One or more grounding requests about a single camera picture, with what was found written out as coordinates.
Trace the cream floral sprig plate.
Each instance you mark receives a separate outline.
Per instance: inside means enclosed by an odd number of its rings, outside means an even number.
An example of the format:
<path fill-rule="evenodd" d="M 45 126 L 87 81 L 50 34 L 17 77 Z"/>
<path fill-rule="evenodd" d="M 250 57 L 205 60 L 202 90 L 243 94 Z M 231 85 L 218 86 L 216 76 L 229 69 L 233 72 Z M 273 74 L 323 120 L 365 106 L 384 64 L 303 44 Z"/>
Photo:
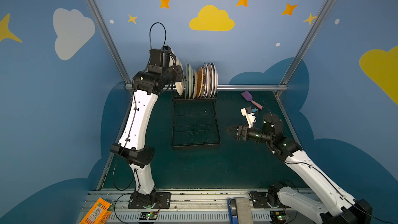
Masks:
<path fill-rule="evenodd" d="M 177 65 L 182 67 L 182 63 L 180 62 L 179 59 L 177 59 Z M 175 87 L 177 90 L 177 93 L 182 96 L 183 92 L 184 92 L 184 77 L 183 77 L 183 81 L 182 82 L 176 82 L 175 83 Z"/>

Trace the pale green flower plate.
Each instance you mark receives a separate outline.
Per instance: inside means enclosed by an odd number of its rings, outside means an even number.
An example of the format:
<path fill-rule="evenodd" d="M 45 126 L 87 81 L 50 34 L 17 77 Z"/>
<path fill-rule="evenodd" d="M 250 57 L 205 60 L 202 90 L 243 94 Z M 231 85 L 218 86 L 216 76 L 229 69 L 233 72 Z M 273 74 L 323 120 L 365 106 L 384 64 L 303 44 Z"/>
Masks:
<path fill-rule="evenodd" d="M 192 66 L 188 64 L 188 98 L 191 99 L 193 96 L 194 88 L 194 71 Z"/>

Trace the yellow woven round mat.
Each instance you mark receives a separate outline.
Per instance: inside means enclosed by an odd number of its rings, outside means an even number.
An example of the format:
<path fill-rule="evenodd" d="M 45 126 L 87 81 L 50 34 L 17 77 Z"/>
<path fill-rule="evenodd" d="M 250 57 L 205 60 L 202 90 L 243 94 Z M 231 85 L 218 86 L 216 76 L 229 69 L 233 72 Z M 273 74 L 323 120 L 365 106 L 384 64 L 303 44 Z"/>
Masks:
<path fill-rule="evenodd" d="M 197 80 L 197 97 L 201 97 L 202 89 L 203 89 L 203 68 L 200 67 L 198 71 L 198 80 Z"/>

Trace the orange sunburst plate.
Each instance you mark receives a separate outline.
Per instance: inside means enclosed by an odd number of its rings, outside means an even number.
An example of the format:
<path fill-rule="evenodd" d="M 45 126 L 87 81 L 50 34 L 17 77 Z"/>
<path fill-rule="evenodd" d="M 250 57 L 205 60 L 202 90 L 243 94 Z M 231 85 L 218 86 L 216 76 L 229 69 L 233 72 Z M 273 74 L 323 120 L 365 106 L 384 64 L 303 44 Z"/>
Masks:
<path fill-rule="evenodd" d="M 202 67 L 202 71 L 203 71 L 203 90 L 202 90 L 202 97 L 205 98 L 207 97 L 207 86 L 208 86 L 208 70 L 207 70 L 207 64 L 204 63 L 203 67 Z"/>
<path fill-rule="evenodd" d="M 212 63 L 208 64 L 209 70 L 210 70 L 210 93 L 209 97 L 213 97 L 214 95 L 214 89 L 215 89 L 215 73 L 214 73 L 214 67 Z"/>

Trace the white cloud emblem plate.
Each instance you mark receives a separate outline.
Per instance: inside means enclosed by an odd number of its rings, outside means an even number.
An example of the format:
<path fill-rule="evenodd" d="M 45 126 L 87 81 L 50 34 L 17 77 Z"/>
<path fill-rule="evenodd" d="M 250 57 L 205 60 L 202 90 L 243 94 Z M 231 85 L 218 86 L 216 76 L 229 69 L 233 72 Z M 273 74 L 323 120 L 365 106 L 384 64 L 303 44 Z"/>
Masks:
<path fill-rule="evenodd" d="M 208 63 L 206 64 L 206 71 L 207 71 L 207 75 L 206 75 L 206 97 L 210 97 L 211 94 L 211 69 L 210 69 L 211 65 Z"/>

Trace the black wire dish rack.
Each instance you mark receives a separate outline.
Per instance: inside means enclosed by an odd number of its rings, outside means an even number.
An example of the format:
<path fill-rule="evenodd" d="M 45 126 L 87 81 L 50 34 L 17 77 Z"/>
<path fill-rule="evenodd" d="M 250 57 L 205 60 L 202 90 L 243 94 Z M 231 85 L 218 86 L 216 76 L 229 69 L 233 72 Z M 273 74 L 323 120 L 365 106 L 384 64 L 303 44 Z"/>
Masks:
<path fill-rule="evenodd" d="M 196 149 L 220 146 L 216 113 L 218 95 L 188 99 L 175 89 L 173 102 L 172 146 L 174 149 Z"/>

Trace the green rim lettered plate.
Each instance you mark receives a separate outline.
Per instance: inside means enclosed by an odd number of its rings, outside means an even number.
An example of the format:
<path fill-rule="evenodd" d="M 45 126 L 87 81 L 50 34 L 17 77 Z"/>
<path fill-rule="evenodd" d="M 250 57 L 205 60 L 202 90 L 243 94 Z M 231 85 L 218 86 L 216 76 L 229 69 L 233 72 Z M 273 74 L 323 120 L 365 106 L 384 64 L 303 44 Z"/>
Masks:
<path fill-rule="evenodd" d="M 216 92 L 217 92 L 217 86 L 218 86 L 218 73 L 217 73 L 217 69 L 215 67 L 215 65 L 212 63 L 211 64 L 213 67 L 213 71 L 214 71 L 214 90 L 213 90 L 213 94 L 212 96 L 214 97 Z"/>

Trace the pale green plain plate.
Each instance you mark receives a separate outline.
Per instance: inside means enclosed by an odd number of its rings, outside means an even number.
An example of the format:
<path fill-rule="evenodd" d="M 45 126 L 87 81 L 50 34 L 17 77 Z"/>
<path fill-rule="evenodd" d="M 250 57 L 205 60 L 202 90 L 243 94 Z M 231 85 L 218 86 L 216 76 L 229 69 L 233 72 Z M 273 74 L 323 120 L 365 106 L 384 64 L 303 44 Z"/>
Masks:
<path fill-rule="evenodd" d="M 186 60 L 186 71 L 185 71 L 185 93 L 184 99 L 189 98 L 189 68 L 188 68 L 188 61 Z"/>

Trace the dark blue plate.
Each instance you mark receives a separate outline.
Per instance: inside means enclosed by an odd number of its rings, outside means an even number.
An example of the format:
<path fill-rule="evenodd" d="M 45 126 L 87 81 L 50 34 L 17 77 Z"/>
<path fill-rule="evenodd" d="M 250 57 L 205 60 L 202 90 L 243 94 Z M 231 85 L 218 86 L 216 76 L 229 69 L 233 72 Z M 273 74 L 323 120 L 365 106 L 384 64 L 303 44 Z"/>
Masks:
<path fill-rule="evenodd" d="M 198 72 L 194 70 L 194 87 L 193 87 L 193 98 L 197 97 L 198 93 Z"/>

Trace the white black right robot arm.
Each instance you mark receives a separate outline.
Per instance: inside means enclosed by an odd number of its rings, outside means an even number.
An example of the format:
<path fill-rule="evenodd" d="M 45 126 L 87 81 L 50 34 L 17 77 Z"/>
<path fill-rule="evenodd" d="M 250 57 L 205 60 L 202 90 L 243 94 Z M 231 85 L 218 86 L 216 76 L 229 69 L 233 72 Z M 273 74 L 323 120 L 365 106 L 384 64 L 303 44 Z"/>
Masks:
<path fill-rule="evenodd" d="M 279 116 L 265 114 L 261 128 L 254 126 L 254 114 L 246 115 L 246 119 L 248 124 L 226 127 L 226 132 L 236 140 L 266 144 L 268 150 L 293 170 L 319 198 L 315 201 L 283 183 L 276 183 L 264 196 L 267 206 L 291 207 L 316 224 L 371 222 L 371 205 L 364 199 L 356 200 L 325 175 L 296 141 L 284 135 L 284 123 Z"/>

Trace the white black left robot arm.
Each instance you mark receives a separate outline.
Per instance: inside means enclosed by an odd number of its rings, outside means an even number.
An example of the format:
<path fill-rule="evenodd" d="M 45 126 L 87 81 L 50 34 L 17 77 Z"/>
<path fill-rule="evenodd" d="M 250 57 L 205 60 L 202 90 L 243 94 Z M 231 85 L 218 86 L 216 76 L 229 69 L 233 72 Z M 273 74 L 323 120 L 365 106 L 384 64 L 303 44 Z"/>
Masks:
<path fill-rule="evenodd" d="M 163 88 L 183 79 L 182 66 L 169 46 L 151 49 L 147 68 L 133 78 L 131 109 L 122 136 L 110 148 L 129 164 L 136 183 L 132 200 L 143 207 L 154 205 L 157 196 L 150 166 L 154 148 L 145 143 L 148 122 Z"/>

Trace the purple pink spatula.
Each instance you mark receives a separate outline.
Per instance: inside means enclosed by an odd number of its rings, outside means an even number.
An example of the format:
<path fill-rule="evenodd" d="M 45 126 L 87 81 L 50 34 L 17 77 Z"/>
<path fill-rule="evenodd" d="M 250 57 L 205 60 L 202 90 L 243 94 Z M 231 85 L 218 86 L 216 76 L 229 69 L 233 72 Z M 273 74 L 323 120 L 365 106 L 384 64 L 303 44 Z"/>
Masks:
<path fill-rule="evenodd" d="M 260 105 L 259 103 L 255 102 L 253 100 L 253 96 L 249 91 L 244 91 L 243 93 L 241 93 L 241 96 L 248 102 L 251 102 L 253 105 L 255 105 L 258 109 L 262 110 L 263 106 Z"/>

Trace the grey blue block tool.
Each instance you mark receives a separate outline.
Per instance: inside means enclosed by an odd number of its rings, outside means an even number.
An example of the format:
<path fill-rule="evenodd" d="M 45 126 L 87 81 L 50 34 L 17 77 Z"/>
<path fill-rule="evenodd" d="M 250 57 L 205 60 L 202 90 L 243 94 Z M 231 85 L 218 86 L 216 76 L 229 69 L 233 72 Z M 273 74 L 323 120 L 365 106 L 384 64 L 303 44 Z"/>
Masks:
<path fill-rule="evenodd" d="M 230 224 L 253 224 L 251 205 L 248 198 L 228 200 Z"/>

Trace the right green circuit board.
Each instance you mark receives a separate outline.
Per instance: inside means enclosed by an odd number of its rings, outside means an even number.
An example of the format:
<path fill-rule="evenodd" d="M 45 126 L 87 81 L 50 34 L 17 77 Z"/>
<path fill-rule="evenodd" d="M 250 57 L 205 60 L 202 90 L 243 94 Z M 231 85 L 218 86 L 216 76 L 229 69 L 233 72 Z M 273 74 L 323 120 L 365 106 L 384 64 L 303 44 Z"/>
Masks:
<path fill-rule="evenodd" d="M 270 212 L 271 224 L 285 224 L 287 222 L 287 215 L 285 212 Z"/>

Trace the green circuit board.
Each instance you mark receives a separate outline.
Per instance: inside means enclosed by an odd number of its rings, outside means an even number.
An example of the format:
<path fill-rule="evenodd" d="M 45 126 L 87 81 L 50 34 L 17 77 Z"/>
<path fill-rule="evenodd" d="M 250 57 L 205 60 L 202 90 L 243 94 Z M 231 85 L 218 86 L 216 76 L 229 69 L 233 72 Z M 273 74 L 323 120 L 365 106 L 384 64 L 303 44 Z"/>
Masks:
<path fill-rule="evenodd" d="M 271 224 L 285 224 L 287 222 L 287 215 L 285 212 L 270 212 Z"/>
<path fill-rule="evenodd" d="M 157 220 L 158 218 L 158 212 L 141 212 L 140 213 L 140 220 Z"/>

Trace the left green circuit board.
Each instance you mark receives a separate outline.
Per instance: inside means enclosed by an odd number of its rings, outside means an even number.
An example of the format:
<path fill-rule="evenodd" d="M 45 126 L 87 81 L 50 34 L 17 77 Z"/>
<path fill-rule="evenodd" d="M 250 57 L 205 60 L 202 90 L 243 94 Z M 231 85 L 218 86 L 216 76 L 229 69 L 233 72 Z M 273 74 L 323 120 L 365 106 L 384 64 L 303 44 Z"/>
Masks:
<path fill-rule="evenodd" d="M 140 220 L 157 220 L 158 218 L 158 212 L 141 212 L 140 213 Z"/>

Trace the orange cardboard box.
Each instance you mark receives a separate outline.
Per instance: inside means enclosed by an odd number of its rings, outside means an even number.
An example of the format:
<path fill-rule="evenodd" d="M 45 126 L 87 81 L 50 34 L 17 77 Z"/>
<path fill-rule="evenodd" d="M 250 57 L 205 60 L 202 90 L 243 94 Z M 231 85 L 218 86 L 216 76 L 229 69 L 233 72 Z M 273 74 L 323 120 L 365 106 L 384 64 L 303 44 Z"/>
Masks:
<path fill-rule="evenodd" d="M 111 203 L 99 198 L 80 221 L 80 224 L 104 224 L 113 210 L 114 206 Z"/>

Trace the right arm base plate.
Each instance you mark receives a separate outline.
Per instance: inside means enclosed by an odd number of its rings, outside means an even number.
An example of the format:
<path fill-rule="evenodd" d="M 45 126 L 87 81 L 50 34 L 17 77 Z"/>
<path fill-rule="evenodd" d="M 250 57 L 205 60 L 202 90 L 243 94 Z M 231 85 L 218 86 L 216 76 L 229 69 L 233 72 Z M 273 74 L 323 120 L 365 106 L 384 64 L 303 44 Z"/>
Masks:
<path fill-rule="evenodd" d="M 251 191 L 249 193 L 254 208 L 280 208 L 281 203 L 276 193 Z"/>

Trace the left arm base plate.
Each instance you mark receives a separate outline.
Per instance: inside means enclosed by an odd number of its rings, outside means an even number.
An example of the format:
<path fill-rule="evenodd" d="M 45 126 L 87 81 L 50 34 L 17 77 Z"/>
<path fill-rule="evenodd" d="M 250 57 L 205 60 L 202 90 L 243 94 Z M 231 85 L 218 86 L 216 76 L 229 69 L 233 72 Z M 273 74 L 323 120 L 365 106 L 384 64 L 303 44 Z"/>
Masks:
<path fill-rule="evenodd" d="M 143 195 L 132 193 L 129 199 L 128 209 L 169 209 L 171 203 L 170 192 L 157 192 L 156 195 Z"/>

